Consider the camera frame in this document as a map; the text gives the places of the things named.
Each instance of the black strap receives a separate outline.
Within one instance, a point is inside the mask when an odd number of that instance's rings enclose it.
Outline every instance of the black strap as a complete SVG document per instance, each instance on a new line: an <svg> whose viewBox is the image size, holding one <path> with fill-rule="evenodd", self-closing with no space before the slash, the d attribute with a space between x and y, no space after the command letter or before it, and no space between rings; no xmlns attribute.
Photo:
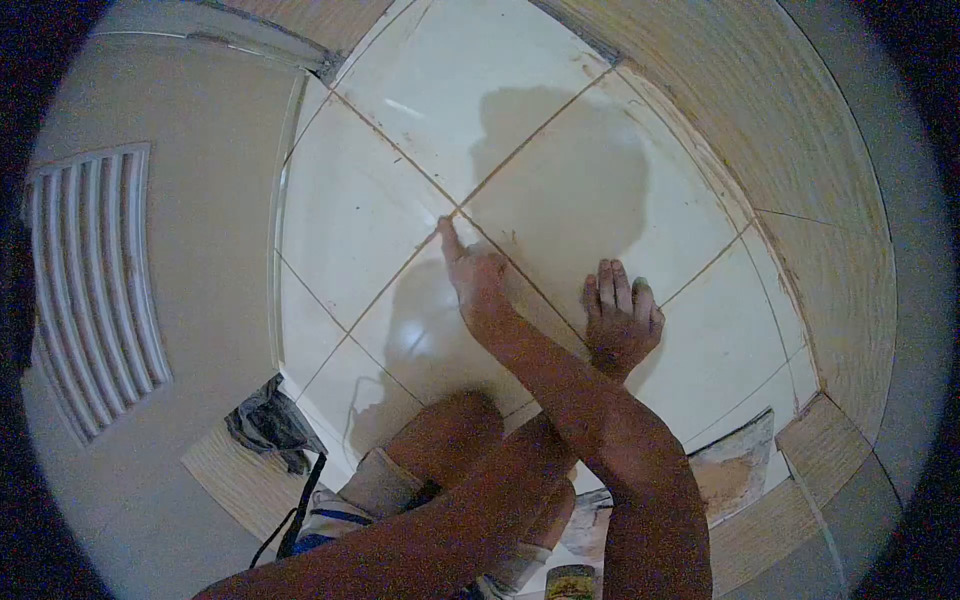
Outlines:
<svg viewBox="0 0 960 600"><path fill-rule="evenodd" d="M324 465L326 465L326 455L321 454L317 459L317 462L314 464L313 469L310 470L310 476L306 478L306 485L303 486L303 492L300 493L300 504L297 505L297 508L290 509L290 512L287 513L287 516L283 518L274 532L270 534L266 541L263 542L260 548L256 551L256 554L253 555L250 568L254 568L256 566L256 562L260 560L260 555L263 554L263 551L267 549L267 546L270 545L270 542L274 540L276 534L280 533L280 530L283 529L283 526L287 524L288 520L290 520L290 516L295 515L293 522L290 523L290 528L287 529L286 533L283 534L283 538L280 540L280 547L276 550L276 557L278 559L285 559L293 555L294 543L297 541L297 535L300 534L300 528L303 526L303 519L306 517L306 506L310 502L310 495L313 493L314 488L317 487L317 482L320 480L320 471L324 470Z"/></svg>
<svg viewBox="0 0 960 600"><path fill-rule="evenodd" d="M294 515L294 520L290 523L290 528L287 529L287 532L283 534L283 539L280 540L280 547L276 550L276 557L278 559L293 556L294 543L297 541L300 528L303 526L303 519L306 517L306 506L310 503L310 496L313 494L313 489L317 487L317 481L320 480L320 471L324 469L325 464L326 455L321 454L316 464L314 464L313 470L310 471L310 476L306 479L303 492L300 493L300 504L297 505L297 513Z"/></svg>

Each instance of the can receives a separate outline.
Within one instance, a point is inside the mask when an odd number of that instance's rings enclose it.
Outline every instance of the can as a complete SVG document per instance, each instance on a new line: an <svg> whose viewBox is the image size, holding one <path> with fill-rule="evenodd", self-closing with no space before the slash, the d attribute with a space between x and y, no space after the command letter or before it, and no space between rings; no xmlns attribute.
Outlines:
<svg viewBox="0 0 960 600"><path fill-rule="evenodd" d="M544 600L593 600L594 574L589 564L553 567L546 573Z"/></svg>

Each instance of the white tile floor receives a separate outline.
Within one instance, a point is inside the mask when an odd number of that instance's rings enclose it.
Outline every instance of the white tile floor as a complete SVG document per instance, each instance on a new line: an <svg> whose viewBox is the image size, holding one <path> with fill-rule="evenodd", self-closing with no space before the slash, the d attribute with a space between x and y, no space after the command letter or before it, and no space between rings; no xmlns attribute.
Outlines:
<svg viewBox="0 0 960 600"><path fill-rule="evenodd" d="M667 324L628 389L687 451L767 407L779 430L813 396L804 325L749 209L714 192L646 85L529 3L397 0L333 93L308 86L279 331L285 389L337 466L328 485L457 388L489 390L508 430L539 411L460 319L431 237L444 214L512 259L519 310L580 356L584 276L619 257L647 277ZM578 472L578 492L599 485Z"/></svg>

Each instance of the air vent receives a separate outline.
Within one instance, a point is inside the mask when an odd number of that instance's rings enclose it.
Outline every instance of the air vent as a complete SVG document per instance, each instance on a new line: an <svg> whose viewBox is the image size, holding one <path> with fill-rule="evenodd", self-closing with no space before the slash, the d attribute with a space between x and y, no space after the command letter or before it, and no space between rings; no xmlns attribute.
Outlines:
<svg viewBox="0 0 960 600"><path fill-rule="evenodd" d="M147 271L149 155L146 142L86 153L27 183L44 362L81 444L171 378Z"/></svg>

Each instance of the dirty hand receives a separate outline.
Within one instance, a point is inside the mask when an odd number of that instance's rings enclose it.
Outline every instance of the dirty hand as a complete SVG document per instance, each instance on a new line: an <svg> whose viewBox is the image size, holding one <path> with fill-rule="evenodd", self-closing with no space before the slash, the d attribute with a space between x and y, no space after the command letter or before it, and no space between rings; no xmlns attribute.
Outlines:
<svg viewBox="0 0 960 600"><path fill-rule="evenodd" d="M583 305L590 363L623 383L660 343L665 318L653 291L643 277L631 286L623 263L604 259L597 276L588 275L584 282Z"/></svg>
<svg viewBox="0 0 960 600"><path fill-rule="evenodd" d="M488 324L498 312L510 308L504 286L507 259L499 253L469 254L447 217L440 219L437 232L443 238L446 272L457 290L460 314L477 335L476 327Z"/></svg>

